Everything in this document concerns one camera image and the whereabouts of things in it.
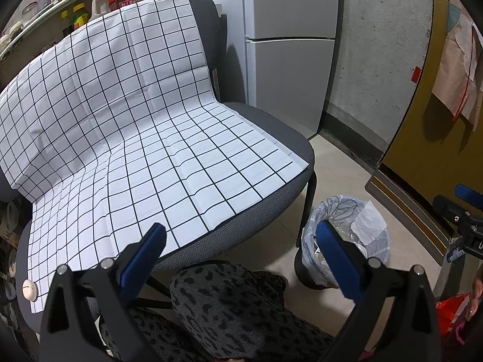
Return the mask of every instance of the blue battery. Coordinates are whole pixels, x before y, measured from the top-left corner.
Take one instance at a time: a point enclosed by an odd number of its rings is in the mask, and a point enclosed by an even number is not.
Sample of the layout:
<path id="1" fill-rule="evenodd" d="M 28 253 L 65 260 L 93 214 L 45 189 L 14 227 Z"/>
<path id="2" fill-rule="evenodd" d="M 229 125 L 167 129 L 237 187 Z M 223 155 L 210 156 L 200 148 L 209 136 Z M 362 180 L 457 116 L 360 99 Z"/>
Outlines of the blue battery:
<path id="1" fill-rule="evenodd" d="M 446 255 L 446 260 L 448 262 L 453 262 L 464 255 L 465 255 L 465 252 L 463 251 L 463 245 L 460 245 L 454 249 L 451 249 L 448 252 L 448 254 Z"/>

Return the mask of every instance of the white plastic jug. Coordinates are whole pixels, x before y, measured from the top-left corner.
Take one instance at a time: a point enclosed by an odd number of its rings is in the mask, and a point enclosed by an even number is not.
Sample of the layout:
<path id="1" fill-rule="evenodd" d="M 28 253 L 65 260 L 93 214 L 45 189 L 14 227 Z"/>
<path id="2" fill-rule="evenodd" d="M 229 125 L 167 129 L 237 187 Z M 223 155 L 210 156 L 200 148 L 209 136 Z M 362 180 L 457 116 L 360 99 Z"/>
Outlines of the white plastic jug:
<path id="1" fill-rule="evenodd" d="M 109 0 L 92 0 L 92 15 L 89 21 L 109 13 Z"/>

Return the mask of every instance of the tile floor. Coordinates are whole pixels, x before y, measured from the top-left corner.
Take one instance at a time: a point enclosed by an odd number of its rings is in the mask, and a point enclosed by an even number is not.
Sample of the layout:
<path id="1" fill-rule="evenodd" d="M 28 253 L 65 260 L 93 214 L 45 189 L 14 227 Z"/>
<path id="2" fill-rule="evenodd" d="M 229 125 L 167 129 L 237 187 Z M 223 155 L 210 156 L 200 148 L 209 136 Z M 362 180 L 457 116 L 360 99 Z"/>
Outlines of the tile floor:
<path id="1" fill-rule="evenodd" d="M 385 218 L 391 234 L 389 266 L 409 269 L 416 263 L 421 264 L 426 269 L 429 283 L 434 287 L 440 266 L 416 238 L 365 191 L 364 186 L 370 174 L 322 137 L 314 137 L 311 144 L 315 151 L 315 171 L 318 180 L 314 204 L 336 194 L 372 200 Z M 250 270 L 265 268 L 285 276 L 289 281 L 285 292 L 286 307 L 323 331 L 336 335 L 353 308 L 352 301 L 345 299 L 339 290 L 314 291 L 306 288 L 298 281 L 293 269 L 295 239 L 304 199 L 305 192 L 301 193 L 298 199 L 266 229 L 219 258 L 240 263 Z M 168 284 L 168 279 L 173 273 L 174 271 L 166 271 L 154 275 Z M 151 294 L 148 287 L 142 296 L 157 297 L 156 294 Z M 381 335 L 390 306 L 390 301 L 387 301 L 367 348 L 371 348 Z"/>

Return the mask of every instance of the shelf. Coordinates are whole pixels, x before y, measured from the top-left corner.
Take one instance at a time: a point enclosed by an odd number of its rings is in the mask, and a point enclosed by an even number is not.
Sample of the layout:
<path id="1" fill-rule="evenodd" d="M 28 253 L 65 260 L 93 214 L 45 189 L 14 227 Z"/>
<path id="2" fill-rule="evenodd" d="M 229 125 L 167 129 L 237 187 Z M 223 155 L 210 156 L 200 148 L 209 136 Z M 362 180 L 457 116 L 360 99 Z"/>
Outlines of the shelf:
<path id="1" fill-rule="evenodd" d="M 42 9 L 37 15 L 33 17 L 32 20 L 30 20 L 27 25 L 24 27 L 22 32 L 17 35 L 5 48 L 5 50 L 0 53 L 0 62 L 2 62 L 2 59 L 4 55 L 6 55 L 15 45 L 16 42 L 18 42 L 21 38 L 27 36 L 30 34 L 33 30 L 35 30 L 38 26 L 40 26 L 44 21 L 46 21 L 49 17 L 52 15 L 55 15 L 57 12 L 60 12 L 62 10 L 65 10 L 67 6 L 75 2 L 76 0 L 55 0 L 52 2 L 50 5 Z"/>

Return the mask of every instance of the person's leg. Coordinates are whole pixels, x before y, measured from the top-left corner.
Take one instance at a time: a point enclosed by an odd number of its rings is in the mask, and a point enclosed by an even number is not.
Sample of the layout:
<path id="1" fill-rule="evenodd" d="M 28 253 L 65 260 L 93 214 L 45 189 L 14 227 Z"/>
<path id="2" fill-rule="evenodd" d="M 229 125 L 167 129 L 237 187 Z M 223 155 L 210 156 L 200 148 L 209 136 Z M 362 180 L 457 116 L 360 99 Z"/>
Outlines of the person's leg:
<path id="1" fill-rule="evenodd" d="M 315 362 L 332 337 L 285 309 L 275 291 L 280 287 L 276 278 L 240 265 L 202 263 L 174 276 L 171 300 L 185 328 L 215 358 Z"/>
<path id="2" fill-rule="evenodd" d="M 150 310 L 131 308 L 129 313 L 148 343 L 160 356 L 161 361 L 206 362 L 206 359 L 193 347 L 189 334 L 176 324 Z M 100 330 L 102 339 L 113 353 L 113 356 L 122 360 L 119 350 L 109 334 L 109 328 L 102 318 Z"/>

